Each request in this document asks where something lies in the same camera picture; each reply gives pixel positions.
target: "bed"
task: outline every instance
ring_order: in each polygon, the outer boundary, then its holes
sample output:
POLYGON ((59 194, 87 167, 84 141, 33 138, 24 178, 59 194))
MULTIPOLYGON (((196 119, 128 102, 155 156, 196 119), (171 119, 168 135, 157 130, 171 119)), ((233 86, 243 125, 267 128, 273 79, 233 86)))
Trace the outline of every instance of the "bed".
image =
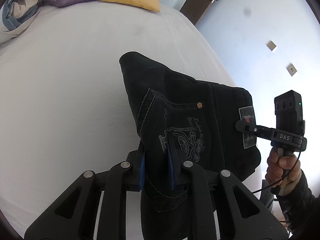
MULTIPOLYGON (((109 170, 137 149, 119 65, 128 51, 234 86, 198 30, 163 5, 44 6, 0 45, 0 208, 21 236, 81 173, 109 170)), ((259 167, 245 185, 261 187, 259 167)), ((142 239, 139 198, 128 193, 128 239, 142 239)))

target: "wall switch plate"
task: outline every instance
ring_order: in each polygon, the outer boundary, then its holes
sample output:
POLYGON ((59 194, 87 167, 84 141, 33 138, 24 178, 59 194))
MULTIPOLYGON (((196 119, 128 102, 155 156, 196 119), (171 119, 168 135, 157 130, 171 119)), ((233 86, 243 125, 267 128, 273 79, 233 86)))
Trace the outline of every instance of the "wall switch plate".
POLYGON ((293 76, 297 72, 297 69, 292 64, 287 66, 287 70, 288 70, 288 72, 290 73, 291 76, 293 76))
POLYGON ((274 52, 277 48, 277 45, 273 43, 273 41, 269 41, 268 44, 267 44, 268 48, 274 52))

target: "camera lens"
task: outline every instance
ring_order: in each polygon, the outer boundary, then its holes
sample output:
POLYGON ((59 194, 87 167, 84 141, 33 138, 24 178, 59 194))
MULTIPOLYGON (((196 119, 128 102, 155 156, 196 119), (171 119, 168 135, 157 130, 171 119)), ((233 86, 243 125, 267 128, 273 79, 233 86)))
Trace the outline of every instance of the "camera lens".
POLYGON ((282 101, 281 101, 281 109, 284 110, 284 109, 286 109, 286 107, 287 107, 286 101, 285 101, 285 100, 282 100, 282 101))
POLYGON ((289 100, 288 100, 288 106, 289 106, 289 107, 292 107, 292 106, 293 106, 293 101, 292 101, 291 98, 289 98, 289 100))

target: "black handle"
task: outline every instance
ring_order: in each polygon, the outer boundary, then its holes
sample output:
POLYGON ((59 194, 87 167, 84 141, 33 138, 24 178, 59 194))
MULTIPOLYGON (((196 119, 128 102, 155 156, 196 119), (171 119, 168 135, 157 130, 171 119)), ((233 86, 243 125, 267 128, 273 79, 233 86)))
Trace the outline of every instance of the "black handle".
MULTIPOLYGON (((277 153, 278 153, 279 159, 280 159, 281 157, 283 157, 283 156, 294 156, 294 153, 293 153, 292 151, 288 151, 288 150, 282 149, 282 148, 278 148, 278 149, 277 149, 277 153)), ((289 171, 290 171, 290 170, 283 170, 283 175, 282 175, 282 177, 284 177, 285 175, 287 175, 289 171)), ((274 187, 274 188, 271 188, 270 192, 271 192, 273 195, 282 195, 283 190, 284 190, 284 188, 285 188, 285 186, 286 186, 286 184, 287 184, 287 180, 288 180, 288 177, 284 178, 284 179, 282 180, 281 185, 276 186, 276 187, 274 187)))

